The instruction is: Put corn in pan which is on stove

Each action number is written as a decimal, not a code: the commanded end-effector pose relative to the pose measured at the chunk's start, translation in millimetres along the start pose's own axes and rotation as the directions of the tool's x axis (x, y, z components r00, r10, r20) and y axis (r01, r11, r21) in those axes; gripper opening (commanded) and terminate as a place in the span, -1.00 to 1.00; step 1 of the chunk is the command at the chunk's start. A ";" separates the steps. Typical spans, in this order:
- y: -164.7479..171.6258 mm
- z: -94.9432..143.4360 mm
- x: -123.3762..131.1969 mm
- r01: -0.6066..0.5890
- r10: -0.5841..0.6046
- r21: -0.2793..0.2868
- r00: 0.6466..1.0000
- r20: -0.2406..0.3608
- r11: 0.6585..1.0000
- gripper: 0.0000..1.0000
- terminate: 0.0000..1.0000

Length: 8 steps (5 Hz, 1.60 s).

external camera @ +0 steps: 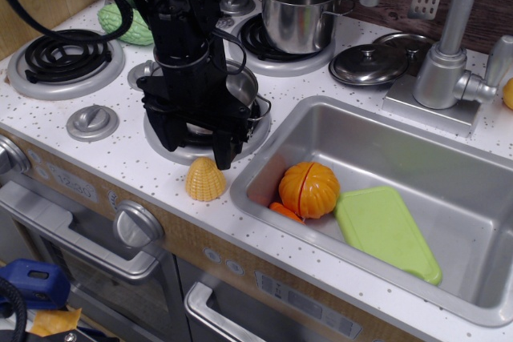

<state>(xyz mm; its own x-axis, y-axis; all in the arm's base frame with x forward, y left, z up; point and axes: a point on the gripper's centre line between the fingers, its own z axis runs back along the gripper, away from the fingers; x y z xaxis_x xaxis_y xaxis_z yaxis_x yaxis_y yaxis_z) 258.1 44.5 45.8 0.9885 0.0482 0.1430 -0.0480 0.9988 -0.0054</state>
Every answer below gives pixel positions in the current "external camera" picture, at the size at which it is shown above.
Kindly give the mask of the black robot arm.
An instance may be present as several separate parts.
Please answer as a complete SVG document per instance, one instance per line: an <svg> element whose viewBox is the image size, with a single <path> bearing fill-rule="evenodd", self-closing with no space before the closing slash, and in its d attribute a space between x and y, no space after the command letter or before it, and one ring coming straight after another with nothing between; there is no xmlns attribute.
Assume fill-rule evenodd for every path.
<svg viewBox="0 0 513 342"><path fill-rule="evenodd" d="M224 42L237 38L216 26L220 0L115 0L125 16L138 10L151 31L161 75L139 78L143 106L161 144L174 151L188 126L212 133L212 150L221 170L230 168L248 140L249 107L227 88L228 76L245 64L227 67Z"/></svg>

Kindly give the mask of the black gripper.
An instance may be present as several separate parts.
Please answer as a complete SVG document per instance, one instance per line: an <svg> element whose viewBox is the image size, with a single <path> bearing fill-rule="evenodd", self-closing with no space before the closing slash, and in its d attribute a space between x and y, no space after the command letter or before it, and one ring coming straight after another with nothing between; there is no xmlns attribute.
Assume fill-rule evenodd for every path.
<svg viewBox="0 0 513 342"><path fill-rule="evenodd" d="M228 68L220 39L196 45L156 39L154 57L161 76L138 80L151 127L163 147L173 152L187 137L187 125L212 132L219 170L228 170L250 133L250 110L227 87Z"/></svg>

